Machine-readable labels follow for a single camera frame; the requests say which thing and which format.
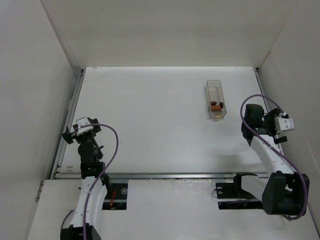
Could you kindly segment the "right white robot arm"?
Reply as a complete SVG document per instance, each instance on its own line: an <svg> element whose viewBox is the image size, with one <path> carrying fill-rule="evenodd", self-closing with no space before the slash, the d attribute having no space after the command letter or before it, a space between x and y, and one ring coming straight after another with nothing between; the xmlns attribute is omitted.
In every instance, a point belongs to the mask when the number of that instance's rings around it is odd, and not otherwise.
<svg viewBox="0 0 320 240"><path fill-rule="evenodd" d="M260 200L268 215L291 220L302 217L307 210L310 180L281 153L278 145L287 142L287 137L277 137L295 128L293 119L279 108L265 113L258 104L247 104L240 113L242 135L269 174L267 183L262 183L246 173L240 187Z"/></svg>

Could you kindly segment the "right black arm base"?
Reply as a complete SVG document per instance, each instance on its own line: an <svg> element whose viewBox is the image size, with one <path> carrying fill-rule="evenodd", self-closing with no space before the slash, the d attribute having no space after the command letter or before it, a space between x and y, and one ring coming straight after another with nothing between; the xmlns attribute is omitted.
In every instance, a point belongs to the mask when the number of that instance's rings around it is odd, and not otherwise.
<svg viewBox="0 0 320 240"><path fill-rule="evenodd" d="M262 202L242 189L243 177L258 176L254 173L238 172L232 182L217 182L212 196L218 199L219 210L262 210Z"/></svg>

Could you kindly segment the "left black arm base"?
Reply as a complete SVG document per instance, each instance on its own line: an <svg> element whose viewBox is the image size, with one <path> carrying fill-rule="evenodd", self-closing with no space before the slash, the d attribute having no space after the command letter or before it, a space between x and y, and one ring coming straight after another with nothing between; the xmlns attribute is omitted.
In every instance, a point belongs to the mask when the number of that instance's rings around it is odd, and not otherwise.
<svg viewBox="0 0 320 240"><path fill-rule="evenodd" d="M128 183L113 183L104 199L102 210L120 211L127 209Z"/></svg>

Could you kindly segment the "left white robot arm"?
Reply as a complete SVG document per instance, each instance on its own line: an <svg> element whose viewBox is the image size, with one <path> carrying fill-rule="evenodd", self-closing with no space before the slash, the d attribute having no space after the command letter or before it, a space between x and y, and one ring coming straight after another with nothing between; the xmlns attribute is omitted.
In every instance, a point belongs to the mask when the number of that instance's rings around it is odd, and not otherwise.
<svg viewBox="0 0 320 240"><path fill-rule="evenodd" d="M82 117L62 134L63 139L72 144L77 141L80 156L81 186L74 215L67 227L61 229L61 240L100 240L98 230L99 216L105 197L110 188L103 153L95 136L101 131L98 120Z"/></svg>

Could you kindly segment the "orange wooden cylinder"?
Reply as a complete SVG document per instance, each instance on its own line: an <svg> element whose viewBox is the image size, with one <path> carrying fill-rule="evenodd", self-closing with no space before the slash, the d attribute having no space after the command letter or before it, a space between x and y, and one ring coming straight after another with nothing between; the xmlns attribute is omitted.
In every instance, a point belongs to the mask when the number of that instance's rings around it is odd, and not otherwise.
<svg viewBox="0 0 320 240"><path fill-rule="evenodd" d="M212 106L211 106L211 110L212 110L213 112L215 112L215 111L220 111L220 110L221 110L221 107L220 107L219 105L212 105Z"/></svg>

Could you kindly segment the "clear plastic container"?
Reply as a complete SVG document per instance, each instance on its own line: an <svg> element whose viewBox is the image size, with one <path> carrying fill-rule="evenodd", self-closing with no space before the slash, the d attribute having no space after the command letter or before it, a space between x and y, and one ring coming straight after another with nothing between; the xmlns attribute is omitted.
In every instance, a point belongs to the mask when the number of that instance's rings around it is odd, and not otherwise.
<svg viewBox="0 0 320 240"><path fill-rule="evenodd" d="M225 99L223 95L223 89L220 80L208 80L205 86L206 92L206 100L207 100L207 109L210 119L223 119L227 113ZM212 111L211 110L211 102L216 101L217 104L215 106L219 106L220 102L224 103L224 107L221 108L220 111ZM215 118L216 115L221 115L222 118Z"/></svg>

